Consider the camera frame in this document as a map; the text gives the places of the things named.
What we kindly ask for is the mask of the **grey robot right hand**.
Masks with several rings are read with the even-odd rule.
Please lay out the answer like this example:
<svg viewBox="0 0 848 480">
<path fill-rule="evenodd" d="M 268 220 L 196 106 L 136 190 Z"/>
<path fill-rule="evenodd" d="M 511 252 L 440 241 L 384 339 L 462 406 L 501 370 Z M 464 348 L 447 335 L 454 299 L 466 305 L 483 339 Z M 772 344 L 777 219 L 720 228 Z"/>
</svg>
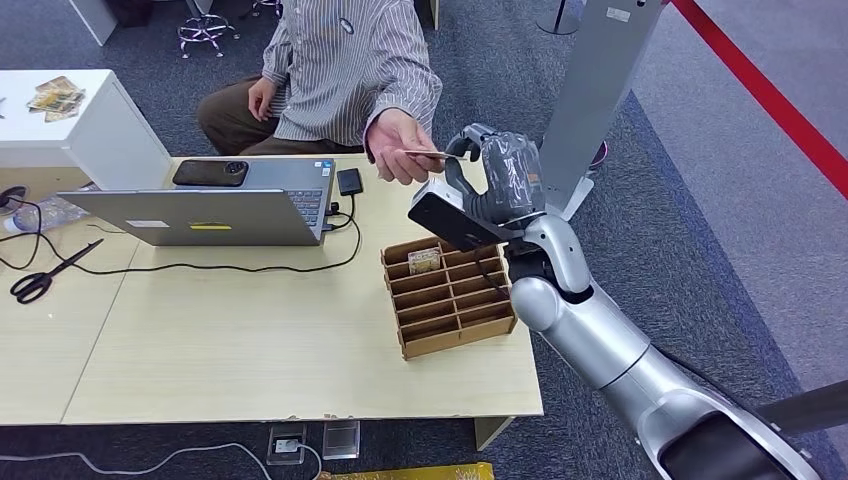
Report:
<svg viewBox="0 0 848 480">
<path fill-rule="evenodd" d="M 524 134 L 496 131 L 473 123 L 449 141 L 445 153 L 447 183 L 462 194 L 463 210 L 479 220 L 510 228 L 545 210 L 539 151 Z M 487 190 L 477 192 L 464 176 L 459 160 L 467 153 L 480 160 Z"/>
</svg>

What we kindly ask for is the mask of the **person's left hand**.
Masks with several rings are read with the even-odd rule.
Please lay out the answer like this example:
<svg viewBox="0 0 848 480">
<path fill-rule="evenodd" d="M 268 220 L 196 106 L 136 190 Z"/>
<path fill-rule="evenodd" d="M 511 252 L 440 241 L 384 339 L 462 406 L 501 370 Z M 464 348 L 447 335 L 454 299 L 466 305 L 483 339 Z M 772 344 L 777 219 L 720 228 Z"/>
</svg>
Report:
<svg viewBox="0 0 848 480">
<path fill-rule="evenodd" d="M 420 155 L 435 152 L 436 147 L 425 129 L 400 109 L 386 109 L 371 122 L 365 132 L 365 148 L 379 177 L 387 182 L 424 183 L 431 173 L 444 170 L 440 158 Z"/>
</svg>

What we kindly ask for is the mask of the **person's right hand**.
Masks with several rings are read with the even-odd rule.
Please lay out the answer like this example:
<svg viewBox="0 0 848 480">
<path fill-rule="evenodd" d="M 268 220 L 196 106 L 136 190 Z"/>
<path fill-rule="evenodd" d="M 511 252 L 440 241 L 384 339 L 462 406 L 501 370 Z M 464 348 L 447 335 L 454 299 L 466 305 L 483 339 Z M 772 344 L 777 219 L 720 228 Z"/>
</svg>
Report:
<svg viewBox="0 0 848 480">
<path fill-rule="evenodd" d="M 260 77 L 248 89 L 248 109 L 257 121 L 266 121 L 271 117 L 271 101 L 277 90 L 277 85 Z"/>
</svg>

